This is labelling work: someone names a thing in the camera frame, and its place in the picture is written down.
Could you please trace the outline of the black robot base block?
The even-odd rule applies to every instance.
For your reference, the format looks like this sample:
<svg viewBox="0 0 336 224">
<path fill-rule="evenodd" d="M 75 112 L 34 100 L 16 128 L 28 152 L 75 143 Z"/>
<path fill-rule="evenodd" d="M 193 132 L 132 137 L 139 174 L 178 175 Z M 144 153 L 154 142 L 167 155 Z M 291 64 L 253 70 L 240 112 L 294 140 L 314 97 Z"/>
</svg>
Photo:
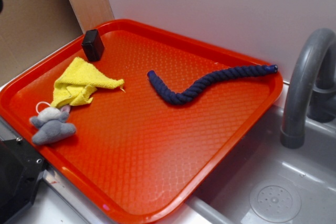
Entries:
<svg viewBox="0 0 336 224">
<path fill-rule="evenodd" d="M 1 141 L 1 223 L 11 223 L 34 204 L 46 166 L 25 139 Z"/>
</svg>

